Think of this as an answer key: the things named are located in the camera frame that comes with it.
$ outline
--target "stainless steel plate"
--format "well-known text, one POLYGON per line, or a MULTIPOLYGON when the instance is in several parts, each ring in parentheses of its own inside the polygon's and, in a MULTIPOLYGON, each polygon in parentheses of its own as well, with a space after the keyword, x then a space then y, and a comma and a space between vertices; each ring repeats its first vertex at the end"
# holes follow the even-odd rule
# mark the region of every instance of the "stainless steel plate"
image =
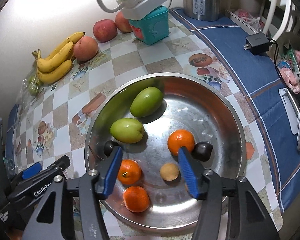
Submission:
POLYGON ((109 133, 112 123, 122 117, 133 117, 130 105, 146 87, 155 86, 164 92, 164 102, 153 115, 139 119, 145 127, 143 139, 136 144, 124 144, 124 158, 137 161, 143 177, 137 184, 143 186, 151 205, 143 213, 128 211, 122 199, 126 186, 118 180, 112 195, 103 202, 106 208, 125 223, 143 230, 176 231, 194 226, 201 202, 191 198, 185 181, 179 176, 165 182, 159 170, 164 163, 176 163, 167 148, 167 139, 173 131, 186 129, 195 141, 210 141, 213 152, 206 168, 220 176, 235 179, 243 174, 246 164, 245 137, 239 118, 230 103, 218 91, 199 79, 176 73, 150 74, 123 85, 113 92, 98 108, 88 130, 85 145, 87 171, 99 163, 88 144, 101 158, 104 143, 113 139, 109 133))

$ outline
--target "teal box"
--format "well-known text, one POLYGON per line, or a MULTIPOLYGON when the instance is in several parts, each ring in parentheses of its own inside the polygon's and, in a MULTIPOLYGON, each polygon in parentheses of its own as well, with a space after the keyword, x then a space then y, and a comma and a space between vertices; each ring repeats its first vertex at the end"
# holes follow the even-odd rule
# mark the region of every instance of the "teal box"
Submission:
POLYGON ((168 9, 159 6, 141 20, 129 20, 134 36, 151 45, 169 35, 168 9))

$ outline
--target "orange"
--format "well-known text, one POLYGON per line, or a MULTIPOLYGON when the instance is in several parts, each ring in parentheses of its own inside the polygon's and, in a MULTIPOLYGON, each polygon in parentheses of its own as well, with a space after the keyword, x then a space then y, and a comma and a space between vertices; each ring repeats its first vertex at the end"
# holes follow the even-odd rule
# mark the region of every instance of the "orange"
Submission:
POLYGON ((121 181, 122 184, 131 185, 137 182, 140 177, 141 168, 136 161, 129 159, 122 160, 118 172, 118 180, 121 181))
POLYGON ((194 149, 194 137, 189 131, 179 129, 170 134, 168 138, 168 149, 172 155, 178 156, 178 150, 182 146, 185 146, 191 153, 194 149))
POLYGON ((145 211, 150 205, 146 190, 140 186, 128 187, 123 192, 123 202, 129 211, 135 213, 145 211))

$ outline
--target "power strip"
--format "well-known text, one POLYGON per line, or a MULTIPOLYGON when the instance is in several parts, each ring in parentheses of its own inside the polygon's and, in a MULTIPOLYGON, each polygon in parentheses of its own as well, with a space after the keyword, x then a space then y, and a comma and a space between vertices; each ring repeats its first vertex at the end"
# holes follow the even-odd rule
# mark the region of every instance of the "power strip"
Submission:
POLYGON ((118 4, 123 4, 121 9, 126 19, 141 20, 148 13, 166 2, 167 0, 116 0, 118 4))

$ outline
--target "banana bunch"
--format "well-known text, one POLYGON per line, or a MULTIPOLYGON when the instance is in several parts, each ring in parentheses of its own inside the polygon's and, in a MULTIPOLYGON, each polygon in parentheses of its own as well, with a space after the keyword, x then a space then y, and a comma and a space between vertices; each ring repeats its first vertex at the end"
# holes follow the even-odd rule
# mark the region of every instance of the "banana bunch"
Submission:
POLYGON ((62 78, 72 67, 73 46, 85 32, 77 32, 61 42, 46 58, 41 57, 41 51, 32 55, 37 61, 37 77, 45 84, 51 84, 62 78))

